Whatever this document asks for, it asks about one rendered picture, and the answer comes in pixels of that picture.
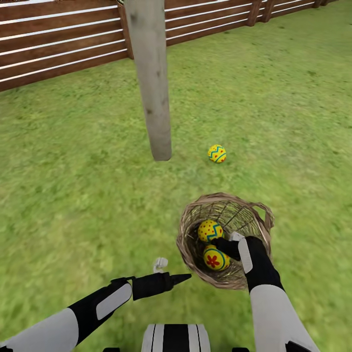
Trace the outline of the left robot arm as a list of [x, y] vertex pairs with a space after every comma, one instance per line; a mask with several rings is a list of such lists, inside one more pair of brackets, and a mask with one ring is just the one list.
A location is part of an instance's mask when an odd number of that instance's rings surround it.
[[[0, 352], [70, 352], [109, 319], [116, 309], [133, 300], [170, 291], [191, 274], [163, 272], [168, 260], [158, 258], [153, 274], [111, 280], [108, 287], [90, 294], [32, 327], [0, 343]], [[127, 281], [132, 279], [132, 286]]]

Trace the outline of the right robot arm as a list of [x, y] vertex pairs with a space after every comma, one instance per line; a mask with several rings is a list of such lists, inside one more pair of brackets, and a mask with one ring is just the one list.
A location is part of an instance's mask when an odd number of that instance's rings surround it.
[[256, 352], [320, 352], [296, 314], [262, 241], [233, 231], [210, 244], [242, 263], [250, 293]]

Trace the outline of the easter egg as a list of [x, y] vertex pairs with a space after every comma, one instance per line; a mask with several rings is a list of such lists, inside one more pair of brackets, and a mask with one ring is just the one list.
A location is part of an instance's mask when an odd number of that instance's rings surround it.
[[212, 161], [220, 163], [225, 160], [226, 153], [221, 145], [214, 145], [209, 149], [208, 156]]
[[214, 238], [225, 238], [224, 231], [216, 220], [206, 220], [202, 222], [202, 224], [199, 225], [197, 236], [204, 244], [209, 244]]
[[207, 244], [199, 254], [204, 263], [203, 266], [214, 271], [226, 270], [233, 261], [231, 257], [217, 250], [216, 245], [213, 244]]

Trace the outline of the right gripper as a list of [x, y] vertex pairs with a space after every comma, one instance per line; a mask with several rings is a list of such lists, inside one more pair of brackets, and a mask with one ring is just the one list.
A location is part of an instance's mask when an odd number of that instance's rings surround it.
[[236, 262], [240, 262], [241, 259], [236, 258], [234, 254], [232, 253], [232, 244], [234, 241], [228, 241], [226, 238], [220, 237], [220, 238], [214, 238], [213, 240], [210, 241], [210, 244], [216, 245], [216, 249], [223, 252], [227, 256], [231, 257], [233, 260]]

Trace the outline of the wicker basket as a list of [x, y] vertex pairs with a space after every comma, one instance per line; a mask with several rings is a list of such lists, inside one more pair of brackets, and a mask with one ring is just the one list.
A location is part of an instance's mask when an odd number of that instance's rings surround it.
[[[176, 246], [180, 251], [184, 264], [188, 266], [189, 270], [197, 273], [204, 282], [216, 289], [245, 291], [248, 289], [248, 283], [245, 275], [243, 275], [244, 270], [241, 261], [236, 263], [231, 261], [231, 264], [226, 270], [214, 271], [203, 265], [198, 265], [194, 257], [195, 253], [190, 249], [189, 238], [192, 233], [198, 231], [199, 225], [210, 219], [210, 217], [220, 219], [223, 216], [223, 212], [213, 211], [215, 204], [222, 203], [225, 209], [232, 204], [238, 206], [237, 211], [231, 212], [234, 219], [245, 209], [251, 213], [251, 219], [249, 221], [245, 219], [242, 220], [243, 227], [250, 232], [252, 230], [252, 224], [255, 223], [255, 230], [258, 233], [256, 237], [262, 241], [266, 248], [266, 254], [270, 260], [272, 260], [270, 229], [275, 226], [275, 220], [272, 220], [273, 212], [271, 209], [263, 205], [262, 202], [248, 203], [238, 196], [224, 192], [201, 195], [198, 200], [191, 202], [185, 207], [179, 220], [178, 235], [175, 239]], [[265, 210], [265, 221], [260, 218], [259, 213], [254, 208], [255, 205]], [[196, 211], [196, 209], [198, 210]], [[229, 241], [231, 234], [228, 229], [229, 223], [226, 222], [220, 224], [220, 226], [224, 231], [225, 238]]]

